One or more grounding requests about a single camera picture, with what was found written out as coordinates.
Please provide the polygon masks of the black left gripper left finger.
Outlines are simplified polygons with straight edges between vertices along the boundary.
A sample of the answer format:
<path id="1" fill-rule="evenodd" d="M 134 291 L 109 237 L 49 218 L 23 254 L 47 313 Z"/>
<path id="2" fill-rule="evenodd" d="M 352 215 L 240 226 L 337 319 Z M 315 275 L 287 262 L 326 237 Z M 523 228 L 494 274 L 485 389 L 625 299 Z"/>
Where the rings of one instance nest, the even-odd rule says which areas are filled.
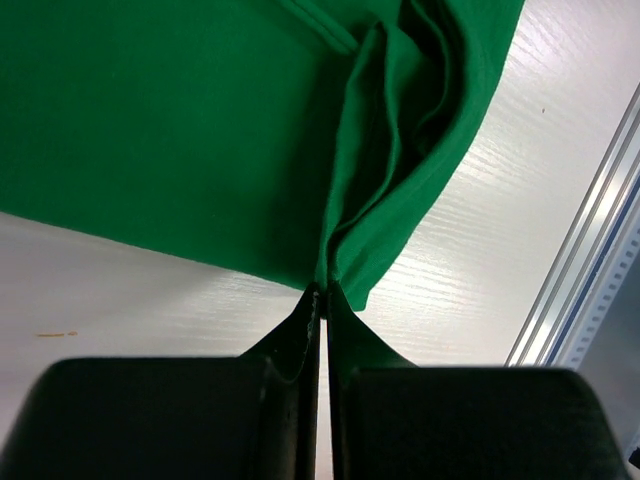
<path id="1" fill-rule="evenodd" d="M 85 357 L 34 383 L 5 479 L 310 479 L 320 291 L 236 357 Z"/>

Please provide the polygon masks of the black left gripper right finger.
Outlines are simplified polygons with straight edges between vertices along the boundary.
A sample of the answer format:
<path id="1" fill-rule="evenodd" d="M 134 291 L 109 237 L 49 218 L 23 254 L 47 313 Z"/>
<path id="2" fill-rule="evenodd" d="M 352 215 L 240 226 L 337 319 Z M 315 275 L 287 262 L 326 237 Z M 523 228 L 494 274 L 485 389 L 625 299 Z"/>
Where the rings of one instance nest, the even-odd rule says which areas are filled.
<path id="1" fill-rule="evenodd" d="M 326 291 L 338 479 L 625 479 L 590 386 L 568 369 L 420 367 Z"/>

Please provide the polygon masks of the green t shirt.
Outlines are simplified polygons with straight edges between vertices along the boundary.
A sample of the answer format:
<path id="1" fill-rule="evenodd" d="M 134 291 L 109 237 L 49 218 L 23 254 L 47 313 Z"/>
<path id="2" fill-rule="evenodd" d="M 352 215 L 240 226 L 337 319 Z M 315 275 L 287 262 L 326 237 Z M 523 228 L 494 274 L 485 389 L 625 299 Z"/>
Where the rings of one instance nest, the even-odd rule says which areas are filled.
<path id="1" fill-rule="evenodd" d="M 1 209 L 363 309 L 473 142 L 519 1 L 5 1 Z"/>

